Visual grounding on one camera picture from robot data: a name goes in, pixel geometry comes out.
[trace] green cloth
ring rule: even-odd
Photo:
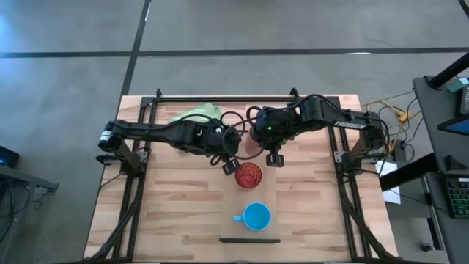
[[[220,119],[221,117],[221,111],[218,106],[214,105],[213,103],[206,103],[203,106],[197,107],[196,109],[192,109],[189,111],[186,111],[176,117],[170,117],[169,122],[174,122],[176,120],[179,120],[185,116],[188,116],[189,114],[203,114],[208,117],[212,117],[214,119]],[[207,118],[203,117],[189,117],[187,120],[192,120],[196,122],[207,122]]]

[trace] blue mug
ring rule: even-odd
[[[269,208],[261,202],[246,206],[242,216],[233,216],[233,221],[243,221],[253,231],[263,231],[270,224]]]

